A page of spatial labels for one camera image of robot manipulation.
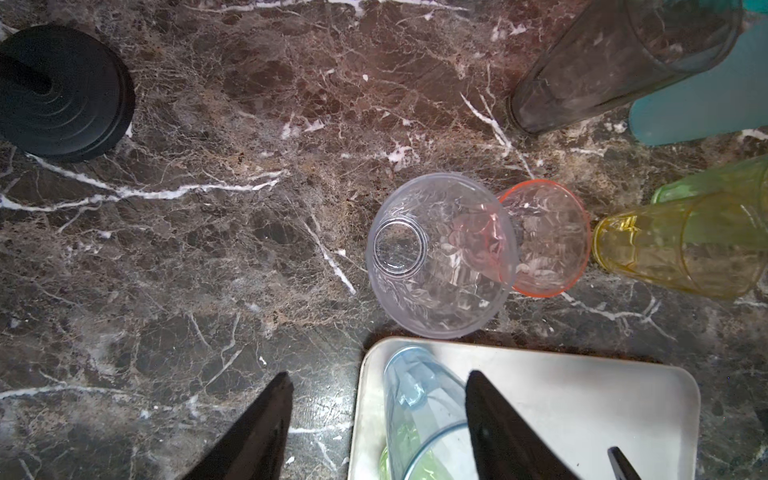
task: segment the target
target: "black round base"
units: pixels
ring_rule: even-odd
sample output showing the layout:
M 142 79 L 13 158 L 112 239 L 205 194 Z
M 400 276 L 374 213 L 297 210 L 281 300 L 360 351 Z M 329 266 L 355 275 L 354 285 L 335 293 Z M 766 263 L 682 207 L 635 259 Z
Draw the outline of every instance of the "black round base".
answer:
M 0 78 L 0 135 L 30 154 L 57 161 L 102 155 L 125 135 L 136 106 L 128 69 L 106 45 L 73 28 L 27 28 L 0 52 L 47 75 L 35 93 Z

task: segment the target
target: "transparent cup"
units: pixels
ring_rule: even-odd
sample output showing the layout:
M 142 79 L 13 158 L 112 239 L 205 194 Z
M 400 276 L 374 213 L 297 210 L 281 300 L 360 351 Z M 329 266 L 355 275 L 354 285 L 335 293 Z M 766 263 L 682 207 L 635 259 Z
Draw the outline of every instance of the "transparent cup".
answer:
M 605 218 L 594 230 L 592 251 L 606 270 L 733 299 L 763 274 L 768 232 L 750 205 L 720 192 Z
M 652 204 L 726 191 L 757 212 L 768 226 L 768 155 L 710 168 L 659 187 Z
M 379 468 L 382 480 L 478 477 L 465 383 L 429 351 L 409 346 L 395 353 L 384 369 L 384 395 L 387 446 Z
M 594 0 L 508 99 L 529 134 L 556 130 L 720 63 L 741 0 Z
M 471 333 L 507 298 L 517 266 L 508 215 L 485 187 L 458 174 L 402 185 L 368 235 L 366 265 L 384 310 L 436 339 Z
M 567 188 L 551 180 L 517 184 L 498 195 L 518 241 L 519 263 L 513 286 L 536 297 L 563 293 L 589 261 L 589 214 Z

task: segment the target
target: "tray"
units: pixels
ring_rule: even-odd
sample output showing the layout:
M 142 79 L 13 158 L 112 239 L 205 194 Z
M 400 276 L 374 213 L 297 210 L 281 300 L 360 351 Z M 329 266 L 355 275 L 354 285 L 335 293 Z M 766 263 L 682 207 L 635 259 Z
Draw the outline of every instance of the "tray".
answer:
M 552 451 L 583 480 L 615 480 L 618 446 L 643 480 L 693 480 L 699 387 L 683 369 L 562 353 L 390 337 L 362 361 L 349 480 L 379 478 L 386 445 L 384 366 L 407 345 L 430 350 L 466 380 L 481 370 Z

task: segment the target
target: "black pole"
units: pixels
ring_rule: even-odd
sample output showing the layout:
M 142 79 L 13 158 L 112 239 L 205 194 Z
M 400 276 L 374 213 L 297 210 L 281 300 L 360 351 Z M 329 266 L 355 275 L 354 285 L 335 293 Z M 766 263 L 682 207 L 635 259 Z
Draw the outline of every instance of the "black pole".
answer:
M 9 80 L 20 87 L 44 95 L 51 90 L 51 79 L 24 65 L 13 57 L 0 52 L 0 78 Z

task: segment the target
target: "marble countertop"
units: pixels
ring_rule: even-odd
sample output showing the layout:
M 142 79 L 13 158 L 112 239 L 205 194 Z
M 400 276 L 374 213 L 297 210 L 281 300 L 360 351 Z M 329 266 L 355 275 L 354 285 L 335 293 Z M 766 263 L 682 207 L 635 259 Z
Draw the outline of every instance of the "marble countertop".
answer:
M 504 133 L 505 95 L 584 5 L 5 0 L 3 33 L 56 22 L 119 52 L 137 110 L 86 164 L 0 143 L 0 478 L 178 478 L 283 370 L 282 477 L 345 478 L 361 359 L 402 334 L 364 270 L 399 185 L 456 171 L 500 191 L 525 162 L 596 221 L 768 152 L 765 129 L 645 147 L 626 108 Z M 765 280 L 721 302 L 591 263 L 460 341 L 684 367 L 701 390 L 697 477 L 768 475 Z

